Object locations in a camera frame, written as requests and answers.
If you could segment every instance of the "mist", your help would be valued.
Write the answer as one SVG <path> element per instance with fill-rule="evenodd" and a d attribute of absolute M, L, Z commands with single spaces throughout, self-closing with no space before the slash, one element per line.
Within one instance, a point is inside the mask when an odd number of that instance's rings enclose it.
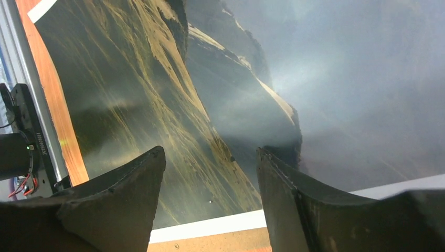
<path fill-rule="evenodd" d="M 359 190 L 445 172 L 445 3 L 226 0 L 299 113 L 309 175 Z"/>

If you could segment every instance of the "wooden board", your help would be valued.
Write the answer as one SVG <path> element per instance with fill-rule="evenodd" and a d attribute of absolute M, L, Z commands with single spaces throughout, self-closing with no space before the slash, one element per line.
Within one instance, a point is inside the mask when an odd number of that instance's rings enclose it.
<path fill-rule="evenodd" d="M 266 228 L 149 244 L 148 252 L 272 252 Z"/>
<path fill-rule="evenodd" d="M 65 96 L 48 50 L 27 15 L 38 2 L 40 0 L 16 0 L 71 182 L 73 185 L 78 185 L 88 180 L 88 174 L 72 127 Z"/>

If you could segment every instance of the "mountain slope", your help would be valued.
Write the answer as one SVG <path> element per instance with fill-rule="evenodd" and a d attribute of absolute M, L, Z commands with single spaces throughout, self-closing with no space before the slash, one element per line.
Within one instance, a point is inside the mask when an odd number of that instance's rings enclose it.
<path fill-rule="evenodd" d="M 181 58 L 183 3 L 169 3 L 58 0 L 36 23 L 90 177 L 153 146 L 166 150 L 154 228 L 261 207 L 210 124 Z"/>
<path fill-rule="evenodd" d="M 190 26 L 186 65 L 212 123 L 255 185 L 258 147 L 268 145 L 298 168 L 298 115 L 255 76 L 248 62 Z"/>
<path fill-rule="evenodd" d="M 250 63 L 253 73 L 273 89 L 269 67 L 261 45 L 244 30 L 221 0 L 188 0 L 188 22 L 222 46 Z"/>

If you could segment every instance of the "grassy hillside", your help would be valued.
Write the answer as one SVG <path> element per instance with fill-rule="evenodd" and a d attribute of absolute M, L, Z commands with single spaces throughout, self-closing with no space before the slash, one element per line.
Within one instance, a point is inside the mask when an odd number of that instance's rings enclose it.
<path fill-rule="evenodd" d="M 153 146 L 165 148 L 154 228 L 261 207 L 185 68 L 177 32 L 187 27 L 173 11 L 180 7 L 163 0 L 58 0 L 36 23 L 90 177 Z"/>

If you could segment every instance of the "metal frame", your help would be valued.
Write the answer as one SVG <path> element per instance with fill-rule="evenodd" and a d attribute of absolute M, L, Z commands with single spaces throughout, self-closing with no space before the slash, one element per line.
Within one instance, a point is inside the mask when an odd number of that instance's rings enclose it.
<path fill-rule="evenodd" d="M 14 0 L 0 0 L 0 49 L 5 56 L 4 64 L 11 73 L 10 84 L 25 83 L 29 87 L 43 135 L 48 144 L 48 154 L 54 166 L 56 179 L 61 181 L 68 175 L 68 170 Z"/>

